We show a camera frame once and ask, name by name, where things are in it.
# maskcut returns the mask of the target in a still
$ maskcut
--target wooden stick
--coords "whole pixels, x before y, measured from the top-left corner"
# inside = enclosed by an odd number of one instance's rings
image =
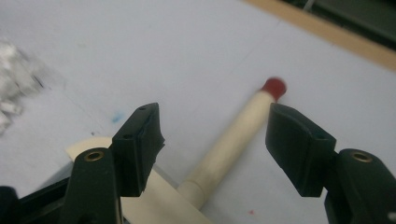
[[[180,184],[177,191],[201,208],[234,162],[268,119],[270,104],[286,92],[279,78],[270,78],[238,114],[204,159]]]

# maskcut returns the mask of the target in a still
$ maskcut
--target white table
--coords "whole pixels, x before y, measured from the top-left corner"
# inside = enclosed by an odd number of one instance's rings
[[[396,74],[239,1],[13,1],[0,36],[45,63],[45,89],[0,138],[0,185],[25,196],[67,163],[64,149],[112,136],[158,102],[157,164],[179,183],[268,77],[281,104],[379,157],[396,174]],[[327,223],[264,144],[265,128],[203,208],[215,223]]]

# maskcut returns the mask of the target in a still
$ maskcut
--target red cap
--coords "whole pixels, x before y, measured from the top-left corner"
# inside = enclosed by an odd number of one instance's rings
[[[286,92],[286,84],[279,77],[270,77],[262,87],[262,91],[269,92],[277,101]]]

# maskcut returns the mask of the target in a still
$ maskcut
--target blue mark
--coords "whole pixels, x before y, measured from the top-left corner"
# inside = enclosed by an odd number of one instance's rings
[[[119,122],[122,118],[124,117],[124,114],[121,112],[116,112],[116,114],[114,115],[113,119],[111,120],[111,122],[113,123],[117,123]]]

